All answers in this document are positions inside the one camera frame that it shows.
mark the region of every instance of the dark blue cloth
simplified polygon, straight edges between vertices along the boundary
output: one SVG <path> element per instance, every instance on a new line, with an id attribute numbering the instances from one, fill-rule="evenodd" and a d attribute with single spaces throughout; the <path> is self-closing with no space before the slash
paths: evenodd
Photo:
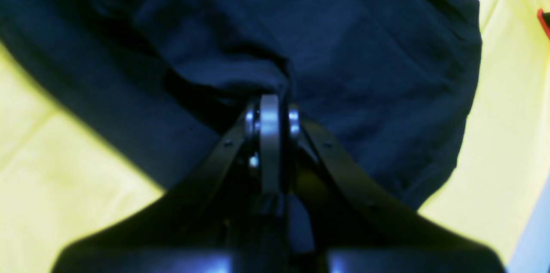
<path id="1" fill-rule="evenodd" d="M 164 187 L 273 92 L 417 209 L 456 166 L 478 16 L 478 0 L 0 0 L 0 37 Z"/>

